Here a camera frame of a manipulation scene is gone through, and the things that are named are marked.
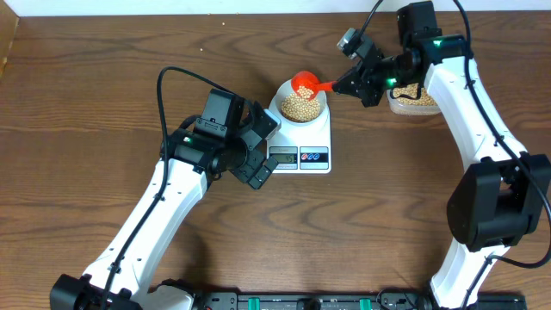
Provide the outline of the red plastic scoop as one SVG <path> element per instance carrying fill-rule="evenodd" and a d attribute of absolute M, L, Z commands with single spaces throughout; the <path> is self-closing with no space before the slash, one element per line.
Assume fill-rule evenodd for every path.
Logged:
<path fill-rule="evenodd" d="M 322 83 L 316 75 L 310 71 L 299 71 L 291 78 L 291 87 L 295 93 L 301 95 L 309 90 L 309 100 L 314 99 L 320 91 L 333 91 L 336 81 Z"/>

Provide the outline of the white digital kitchen scale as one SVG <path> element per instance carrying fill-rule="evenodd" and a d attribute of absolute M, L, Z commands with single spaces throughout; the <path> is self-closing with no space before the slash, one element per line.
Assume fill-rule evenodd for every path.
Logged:
<path fill-rule="evenodd" d="M 331 171 L 331 114 L 327 106 L 319 119 L 308 123 L 286 121 L 270 103 L 269 110 L 281 120 L 278 133 L 268 140 L 267 155 L 278 161 L 274 173 L 327 174 Z"/>

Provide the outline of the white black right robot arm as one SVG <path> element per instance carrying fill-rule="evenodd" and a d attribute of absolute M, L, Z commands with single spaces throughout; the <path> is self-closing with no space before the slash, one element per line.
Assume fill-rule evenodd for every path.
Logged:
<path fill-rule="evenodd" d="M 459 149 L 464 173 L 447 204 L 453 239 L 420 309 L 477 309 L 478 292 L 496 262 L 549 214 L 550 162 L 531 154 L 510 132 L 487 94 L 472 50 L 472 35 L 446 35 L 430 1 L 398 10 L 402 53 L 387 57 L 363 28 L 338 42 L 355 64 L 332 89 L 366 107 L 397 88 L 416 85 L 440 109 Z"/>

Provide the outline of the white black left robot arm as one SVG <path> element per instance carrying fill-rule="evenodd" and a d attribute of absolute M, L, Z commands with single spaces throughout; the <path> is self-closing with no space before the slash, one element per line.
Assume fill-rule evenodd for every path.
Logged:
<path fill-rule="evenodd" d="M 166 134 L 152 179 L 126 222 L 100 257 L 79 277 L 63 274 L 50 292 L 50 307 L 75 309 L 191 309 L 194 293 L 152 278 L 179 226 L 212 181 L 231 172 L 260 189 L 276 167 L 259 145 L 281 127 L 255 102 L 216 108 L 185 119 Z"/>

